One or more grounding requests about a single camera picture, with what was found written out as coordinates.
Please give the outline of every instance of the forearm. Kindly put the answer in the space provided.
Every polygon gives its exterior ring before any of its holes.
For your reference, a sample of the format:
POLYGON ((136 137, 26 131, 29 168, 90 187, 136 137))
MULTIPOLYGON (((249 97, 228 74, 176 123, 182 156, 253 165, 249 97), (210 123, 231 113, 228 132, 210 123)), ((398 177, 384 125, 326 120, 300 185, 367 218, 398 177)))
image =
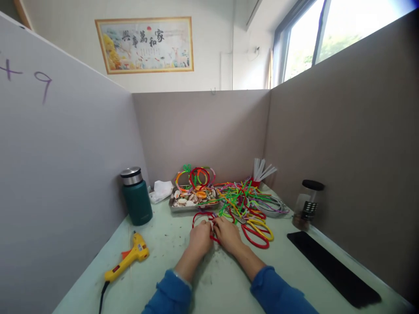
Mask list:
POLYGON ((304 294, 286 283, 271 266, 264 267, 256 275, 250 291, 267 314, 317 313, 304 294))
POLYGON ((177 263, 175 272, 187 282, 192 283, 193 275, 202 258, 202 253, 194 252, 187 248, 177 263))
POLYGON ((237 247, 233 252, 233 256, 244 269, 244 272, 247 274, 250 281, 253 281, 260 270, 266 267, 266 264, 245 244, 237 247))
POLYGON ((143 314, 186 314, 192 291, 172 270, 156 286, 157 291, 143 310, 143 314))

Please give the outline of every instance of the blue shirt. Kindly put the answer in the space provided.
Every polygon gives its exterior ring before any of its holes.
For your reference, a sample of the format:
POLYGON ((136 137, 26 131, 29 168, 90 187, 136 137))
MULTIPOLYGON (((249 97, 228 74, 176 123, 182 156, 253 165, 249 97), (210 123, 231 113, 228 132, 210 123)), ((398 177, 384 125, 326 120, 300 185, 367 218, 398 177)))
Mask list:
MULTIPOLYGON (((165 277, 156 287, 157 291, 145 306, 143 314, 188 313, 192 291, 172 270, 166 271, 165 277)), ((267 314, 317 313, 304 298, 304 294, 287 284, 271 266, 260 270, 250 291, 267 314)))

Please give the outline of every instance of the black mat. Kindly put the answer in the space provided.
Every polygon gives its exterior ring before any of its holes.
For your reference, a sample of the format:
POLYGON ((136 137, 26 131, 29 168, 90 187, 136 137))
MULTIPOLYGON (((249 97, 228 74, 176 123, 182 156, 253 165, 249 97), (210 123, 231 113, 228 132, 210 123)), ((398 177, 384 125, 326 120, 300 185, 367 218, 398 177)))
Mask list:
POLYGON ((295 232, 288 239, 326 277, 354 307, 361 308, 381 302, 380 295, 339 262, 307 233, 295 232))

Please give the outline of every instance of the tray of seashells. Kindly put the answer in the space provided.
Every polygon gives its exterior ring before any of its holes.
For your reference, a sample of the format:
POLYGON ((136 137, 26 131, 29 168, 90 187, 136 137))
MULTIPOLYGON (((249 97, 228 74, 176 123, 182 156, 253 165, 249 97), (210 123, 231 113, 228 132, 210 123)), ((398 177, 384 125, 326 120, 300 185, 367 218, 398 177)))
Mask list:
POLYGON ((180 191, 174 188, 170 195, 169 207, 172 212, 183 212, 193 210, 209 210, 218 207, 219 197, 214 187, 201 187, 197 185, 195 189, 185 190, 187 186, 181 185, 180 191))

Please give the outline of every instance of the tissue paper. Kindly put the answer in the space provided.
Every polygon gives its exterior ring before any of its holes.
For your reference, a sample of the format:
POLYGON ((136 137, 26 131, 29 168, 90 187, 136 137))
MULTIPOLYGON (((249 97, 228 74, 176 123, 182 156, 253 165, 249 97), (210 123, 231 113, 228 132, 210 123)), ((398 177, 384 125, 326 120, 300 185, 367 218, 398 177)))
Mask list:
POLYGON ((172 190, 173 184, 171 181, 156 181, 154 183, 154 191, 149 194, 151 202, 157 204, 163 201, 166 197, 170 196, 172 190))

